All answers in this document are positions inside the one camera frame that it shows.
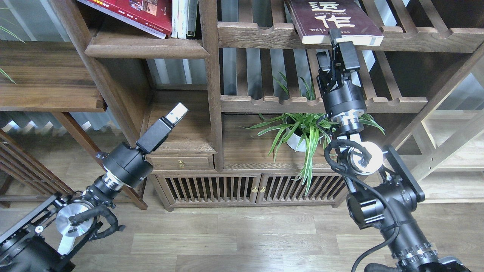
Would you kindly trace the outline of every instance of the wooden cabinet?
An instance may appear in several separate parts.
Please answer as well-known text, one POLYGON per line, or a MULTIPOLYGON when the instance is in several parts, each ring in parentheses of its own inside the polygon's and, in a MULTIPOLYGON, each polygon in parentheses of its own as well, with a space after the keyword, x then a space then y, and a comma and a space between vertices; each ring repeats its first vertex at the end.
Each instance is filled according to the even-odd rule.
MULTIPOLYGON (((239 21, 222 22, 217 19, 221 5, 216 0, 200 0, 203 39, 162 40, 110 17, 95 24, 97 21, 89 18, 96 11, 73 0, 51 1, 130 144, 178 101, 190 110, 168 140, 148 156, 156 175, 150 179, 166 208, 337 206, 343 201, 346 189, 342 179, 331 172, 322 151, 314 158, 315 173, 320 173, 316 176, 321 180, 304 195, 303 186, 293 181, 303 156, 281 150, 274 162, 267 156, 271 137, 257 137, 256 131, 243 128, 259 122, 255 113, 324 112, 320 94, 312 101, 302 97, 298 77, 291 71, 296 71, 293 49, 304 49, 302 61, 314 79, 318 72, 316 49, 330 45, 303 45, 293 25, 286 23, 283 1, 270 2, 272 27, 267 28, 253 20, 255 1, 239 0, 239 21), (232 95, 224 95, 221 88, 220 49, 225 47, 236 48, 237 84, 232 95), (261 88, 251 92, 247 72, 253 67, 247 63, 248 48, 259 49, 262 67, 261 88), (273 91, 272 74, 278 71, 271 70, 272 49, 282 50, 289 95, 273 91), (155 90, 145 71, 144 59, 150 58, 204 59, 207 85, 170 85, 155 90)), ((406 7, 402 1, 392 0, 390 11, 397 25, 385 26, 373 0, 360 2, 384 35, 381 46, 357 46, 357 50, 368 112, 387 131, 383 136, 369 129, 363 136, 399 147, 410 135, 414 120, 438 105, 483 54, 480 22, 484 7, 466 3, 449 8, 445 0, 411 0, 406 7), (466 19, 457 21, 454 14, 466 19), (361 50, 373 50, 369 54, 375 65, 370 70, 361 50)))

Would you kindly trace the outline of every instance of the metal plate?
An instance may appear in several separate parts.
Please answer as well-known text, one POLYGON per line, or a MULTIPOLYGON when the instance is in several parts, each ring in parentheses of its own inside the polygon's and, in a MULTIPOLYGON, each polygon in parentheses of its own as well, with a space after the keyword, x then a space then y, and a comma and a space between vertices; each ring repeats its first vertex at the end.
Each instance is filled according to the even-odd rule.
POLYGON ((91 208, 90 205, 83 202, 74 202, 62 208, 57 214, 56 226, 57 230, 67 237, 78 237, 86 233, 94 223, 94 218, 90 218, 82 224, 73 227, 68 223, 68 218, 81 212, 85 212, 91 208))

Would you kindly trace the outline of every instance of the cabinet door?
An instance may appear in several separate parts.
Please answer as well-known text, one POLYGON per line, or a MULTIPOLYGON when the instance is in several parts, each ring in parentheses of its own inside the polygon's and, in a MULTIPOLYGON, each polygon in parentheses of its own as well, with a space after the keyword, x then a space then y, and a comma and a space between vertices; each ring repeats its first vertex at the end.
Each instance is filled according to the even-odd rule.
POLYGON ((336 173, 315 174, 306 194, 306 184, 296 180, 297 174, 262 174, 257 204, 328 204, 346 193, 344 179, 336 173))
POLYGON ((260 174, 156 177, 171 207, 221 207, 255 203, 260 183, 260 174))

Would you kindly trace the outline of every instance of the white book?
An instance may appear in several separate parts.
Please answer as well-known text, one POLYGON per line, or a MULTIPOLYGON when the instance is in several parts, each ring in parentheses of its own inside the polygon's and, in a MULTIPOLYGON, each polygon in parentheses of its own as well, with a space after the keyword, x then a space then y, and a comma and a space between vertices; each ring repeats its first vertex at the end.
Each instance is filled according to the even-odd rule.
POLYGON ((178 25, 178 0, 173 0, 171 5, 171 37, 178 38, 177 25, 178 25))
POLYGON ((186 39, 187 19, 188 19, 188 0, 180 0, 178 4, 178 24, 177 32, 179 39, 186 39))

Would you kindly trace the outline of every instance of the brown book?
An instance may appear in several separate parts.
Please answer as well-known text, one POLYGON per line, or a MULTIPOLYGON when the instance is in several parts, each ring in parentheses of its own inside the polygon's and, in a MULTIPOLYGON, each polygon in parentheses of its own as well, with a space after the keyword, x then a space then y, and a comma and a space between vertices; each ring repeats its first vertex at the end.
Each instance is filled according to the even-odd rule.
POLYGON ((379 46, 381 31, 354 0, 285 0, 303 44, 330 44, 329 29, 340 29, 339 42, 379 46))

